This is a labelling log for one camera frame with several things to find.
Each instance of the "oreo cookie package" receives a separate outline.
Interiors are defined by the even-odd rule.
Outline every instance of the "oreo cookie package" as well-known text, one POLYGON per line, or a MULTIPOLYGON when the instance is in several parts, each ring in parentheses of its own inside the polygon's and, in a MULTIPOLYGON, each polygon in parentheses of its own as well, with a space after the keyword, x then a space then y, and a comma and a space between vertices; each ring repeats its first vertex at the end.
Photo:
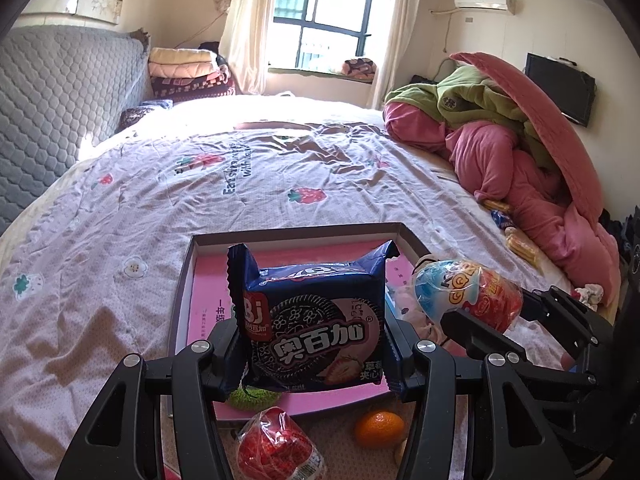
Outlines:
POLYGON ((229 248, 229 293, 249 356, 243 384, 322 392, 382 380, 388 241, 354 262, 259 269, 229 248))

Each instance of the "red snack bag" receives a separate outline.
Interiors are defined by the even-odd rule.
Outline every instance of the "red snack bag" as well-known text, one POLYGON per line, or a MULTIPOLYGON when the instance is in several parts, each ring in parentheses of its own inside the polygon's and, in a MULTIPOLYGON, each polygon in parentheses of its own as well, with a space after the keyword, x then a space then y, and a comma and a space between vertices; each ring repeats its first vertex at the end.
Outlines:
POLYGON ((522 309, 519 286, 471 260, 430 262, 418 268, 414 290, 425 314, 437 324, 445 312, 464 308, 503 333, 522 309))
POLYGON ((248 480, 322 480, 326 464, 300 427, 277 406, 255 415, 238 436, 236 460, 248 480))

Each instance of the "candy package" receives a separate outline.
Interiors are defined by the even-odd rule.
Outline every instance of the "candy package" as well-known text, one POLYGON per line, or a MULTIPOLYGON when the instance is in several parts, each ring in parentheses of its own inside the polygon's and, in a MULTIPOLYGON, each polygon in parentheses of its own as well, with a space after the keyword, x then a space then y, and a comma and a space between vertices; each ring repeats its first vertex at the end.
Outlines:
POLYGON ((255 415, 238 435, 236 462, 247 480, 323 480, 324 458, 281 408, 255 415))
POLYGON ((259 269, 244 244, 231 247, 229 293, 249 356, 243 383, 289 392, 379 383, 385 261, 398 255, 389 241, 354 262, 259 269))
POLYGON ((505 213, 502 213, 501 211, 498 211, 497 209, 493 209, 491 211, 491 218, 494 219, 494 222, 498 226, 498 228, 502 229, 503 231, 509 227, 515 227, 515 224, 513 223, 513 220, 511 220, 511 217, 505 213))
POLYGON ((522 290, 494 270, 470 260, 431 262, 414 273, 418 303, 439 324, 449 310, 464 308, 498 332, 522 309, 522 290))

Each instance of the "bedsheet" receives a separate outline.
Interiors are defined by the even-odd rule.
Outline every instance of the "bedsheet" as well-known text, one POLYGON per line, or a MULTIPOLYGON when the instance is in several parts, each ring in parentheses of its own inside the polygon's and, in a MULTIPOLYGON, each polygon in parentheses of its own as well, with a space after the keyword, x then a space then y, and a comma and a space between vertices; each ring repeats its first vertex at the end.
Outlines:
MULTIPOLYGON (((394 142, 373 110, 291 97, 201 100, 153 112, 96 150, 0 240, 0 430, 36 480, 53 479, 124 355, 166 355, 191 235, 401 221, 442 258, 478 260, 529 289, 569 287, 548 260, 537 272, 508 251, 450 166, 394 142)), ((530 359, 559 366, 559 346, 537 324, 513 329, 530 359)), ((409 420, 411 405, 394 407, 409 420)), ((351 442, 365 408, 302 421, 334 478, 395 477, 391 452, 351 442)), ((166 461, 177 467, 162 420, 166 461)), ((233 463, 232 435, 223 441, 233 463)), ((462 431, 452 478, 462 477, 463 451, 462 431)))

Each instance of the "pink comforter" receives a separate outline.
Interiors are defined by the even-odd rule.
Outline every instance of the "pink comforter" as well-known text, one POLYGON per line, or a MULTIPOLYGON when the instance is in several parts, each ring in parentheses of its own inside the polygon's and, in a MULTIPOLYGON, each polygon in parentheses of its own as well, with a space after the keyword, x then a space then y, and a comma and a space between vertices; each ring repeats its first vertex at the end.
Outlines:
POLYGON ((385 107, 386 128, 402 142, 449 160, 476 200, 501 200, 513 219, 575 286, 599 283, 609 301, 620 288, 618 248, 598 223, 602 190, 571 124, 524 74, 489 54, 454 54, 474 64, 526 113, 562 175, 537 167, 508 128, 473 121, 449 130, 409 104, 385 107))

